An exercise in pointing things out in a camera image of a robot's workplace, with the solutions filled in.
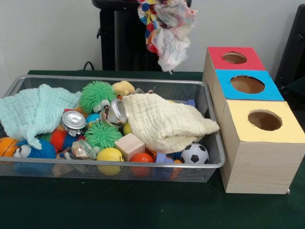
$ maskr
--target wire mesh basket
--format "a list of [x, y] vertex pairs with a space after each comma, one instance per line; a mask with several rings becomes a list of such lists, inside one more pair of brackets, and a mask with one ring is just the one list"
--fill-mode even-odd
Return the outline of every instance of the wire mesh basket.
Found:
[[[84, 86], [95, 80], [113, 84], [124, 79], [26, 75], [16, 79], [4, 96], [14, 95], [24, 89], [37, 88], [44, 83], [50, 87], [63, 87], [75, 93], [81, 91]], [[154, 89], [154, 93], [164, 99], [180, 103], [185, 103], [187, 100], [195, 100], [196, 108], [205, 118], [216, 120], [209, 89], [202, 82], [127, 80], [135, 88], [141, 88], [145, 92]], [[4, 128], [0, 125], [0, 137], [5, 136]], [[224, 164], [224, 148], [219, 132], [205, 136], [200, 143], [209, 152], [210, 159], [208, 164], [162, 164], [0, 157], [0, 176], [207, 182], [213, 172]]]

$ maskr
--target black and white soccer ball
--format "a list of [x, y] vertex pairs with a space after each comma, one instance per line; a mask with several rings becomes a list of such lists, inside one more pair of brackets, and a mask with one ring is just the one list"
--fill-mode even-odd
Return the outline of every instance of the black and white soccer ball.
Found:
[[186, 164], [207, 164], [209, 153], [203, 145], [193, 143], [182, 151], [181, 161]]

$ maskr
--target green table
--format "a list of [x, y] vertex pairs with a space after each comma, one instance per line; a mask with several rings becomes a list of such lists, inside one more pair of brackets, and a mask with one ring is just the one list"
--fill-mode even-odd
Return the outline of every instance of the green table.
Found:
[[[202, 73], [30, 74], [200, 80]], [[3, 228], [304, 228], [305, 164], [290, 195], [225, 194], [217, 170], [206, 184], [0, 177]]]

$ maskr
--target green spiky ball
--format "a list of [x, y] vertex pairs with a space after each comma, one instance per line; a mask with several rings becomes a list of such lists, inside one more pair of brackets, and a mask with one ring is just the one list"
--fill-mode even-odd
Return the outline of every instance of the green spiky ball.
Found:
[[104, 122], [93, 123], [84, 136], [91, 147], [98, 146], [101, 150], [114, 147], [114, 142], [123, 137], [117, 128]]
[[92, 109], [102, 100], [107, 99], [111, 102], [115, 98], [115, 91], [110, 84], [102, 81], [94, 81], [82, 89], [80, 106], [84, 112], [91, 114]]

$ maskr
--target orange spiky ball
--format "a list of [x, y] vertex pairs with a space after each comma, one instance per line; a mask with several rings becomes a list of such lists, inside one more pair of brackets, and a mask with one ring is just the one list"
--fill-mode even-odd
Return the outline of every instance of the orange spiky ball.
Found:
[[66, 134], [65, 131], [60, 130], [54, 130], [51, 134], [50, 143], [54, 146], [56, 153], [62, 150]]

